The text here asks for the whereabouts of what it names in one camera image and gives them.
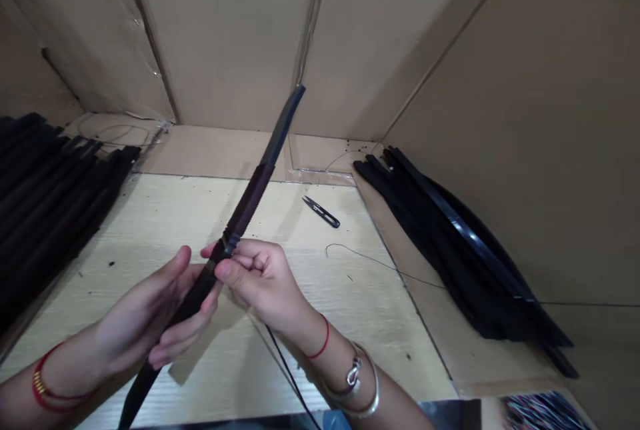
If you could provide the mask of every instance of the woman's left hand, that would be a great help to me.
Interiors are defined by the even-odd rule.
[[[191,249],[180,248],[170,262],[129,290],[90,327],[96,356],[107,365],[107,374],[129,368],[146,354],[155,369],[161,368],[186,352],[209,326],[221,282],[198,313],[163,332],[203,268],[190,265],[190,259]]]

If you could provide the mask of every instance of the bracelet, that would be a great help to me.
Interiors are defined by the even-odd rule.
[[[74,395],[71,397],[64,397],[61,395],[56,395],[54,392],[52,392],[51,390],[49,390],[46,386],[45,383],[42,381],[42,367],[44,366],[45,362],[47,361],[47,359],[49,358],[49,356],[51,356],[51,354],[54,352],[54,350],[56,350],[56,348],[58,348],[60,345],[62,345],[63,342],[58,343],[54,348],[52,348],[51,350],[49,350],[38,362],[38,364],[35,366],[35,370],[33,371],[33,378],[31,380],[31,390],[33,392],[33,396],[35,397],[36,402],[38,402],[38,405],[40,405],[42,408],[44,408],[45,410],[49,410],[52,412],[57,412],[57,413],[64,413],[64,412],[68,412],[71,410],[74,410],[76,408],[78,408],[78,406],[80,406],[83,402],[79,402],[76,405],[72,405],[70,407],[56,407],[55,405],[51,405],[50,403],[48,403],[45,399],[44,399],[44,395],[46,395],[49,398],[52,399],[57,399],[57,400],[62,400],[62,401],[70,401],[70,400],[82,400],[87,398],[88,396],[90,396],[93,392],[90,392],[86,395]]]
[[[309,360],[313,360],[314,358],[318,358],[320,355],[322,355],[322,352],[324,352],[324,350],[327,348],[327,344],[329,343],[329,320],[327,320],[327,318],[324,315],[322,315],[322,313],[320,314],[320,316],[324,318],[325,323],[327,324],[327,338],[325,339],[325,344],[322,346],[322,348],[318,353],[312,356],[305,355],[305,357],[308,358]]]
[[[352,342],[352,344],[356,349],[364,353],[366,358],[369,360],[369,363],[371,364],[371,368],[373,369],[373,378],[375,380],[375,395],[373,396],[373,400],[371,401],[369,406],[364,410],[354,411],[354,410],[348,409],[344,405],[342,405],[339,401],[336,401],[335,405],[347,415],[362,419],[362,418],[367,418],[372,416],[374,412],[378,410],[378,405],[380,404],[380,382],[378,381],[378,371],[375,368],[375,362],[371,358],[370,354],[368,354],[368,352],[364,348],[362,348],[362,346],[358,345],[356,342]]]
[[[353,366],[351,367],[351,370],[349,370],[347,378],[345,379],[349,388],[341,393],[334,392],[327,386],[325,380],[321,379],[325,393],[334,402],[346,403],[351,400],[356,393],[358,393],[358,390],[360,390],[360,379],[358,378],[358,374],[360,372],[360,368],[362,368],[362,359],[360,358],[358,348],[356,348],[351,340],[349,340],[349,343],[355,352],[355,356],[353,357]]]

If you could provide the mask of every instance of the silver bangle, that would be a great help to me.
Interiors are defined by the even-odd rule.
[[[362,346],[358,345],[356,342],[351,342],[351,343],[354,346],[354,348],[356,348],[356,352],[360,350],[362,353],[364,353],[366,358],[369,360],[369,363],[371,364],[371,368],[373,369],[373,378],[375,380],[375,395],[373,396],[372,402],[364,410],[359,410],[359,411],[350,410],[346,408],[344,405],[340,404],[340,402],[338,401],[336,401],[335,404],[336,404],[336,407],[338,407],[347,415],[362,419],[362,418],[367,418],[372,416],[374,412],[378,410],[378,405],[380,404],[380,382],[378,381],[378,371],[375,369],[375,362],[371,358],[370,354],[368,354],[368,352],[364,348],[362,348]]]
[[[358,390],[360,390],[360,379],[358,378],[358,374],[360,372],[360,368],[362,368],[362,359],[360,358],[358,348],[356,348],[352,341],[349,341],[349,343],[351,344],[351,346],[353,347],[353,351],[355,352],[355,356],[353,357],[353,366],[351,367],[351,370],[349,370],[346,378],[349,388],[344,392],[336,393],[327,386],[324,379],[321,380],[326,394],[331,400],[337,403],[348,402],[355,396],[356,393],[358,393]]]

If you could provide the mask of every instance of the small scissors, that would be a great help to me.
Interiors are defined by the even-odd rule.
[[[320,215],[330,226],[333,228],[338,228],[340,226],[340,221],[330,214],[328,211],[324,210],[320,205],[311,200],[308,196],[302,197],[302,200],[309,206],[311,210]]]

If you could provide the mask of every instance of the wooden work surface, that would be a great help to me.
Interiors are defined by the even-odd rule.
[[[247,181],[136,175],[102,230],[73,262],[0,369],[0,381],[54,344],[100,318],[180,245],[217,239]],[[309,195],[338,218],[334,229],[306,205]],[[456,398],[447,372],[398,274],[344,247],[393,266],[353,187],[269,184],[245,236],[280,243],[300,288],[345,335],[362,343],[419,401]],[[162,371],[135,426],[216,421],[301,412],[264,326],[223,292],[196,348]],[[327,405],[285,352],[310,409]],[[117,426],[128,382],[82,423]]]

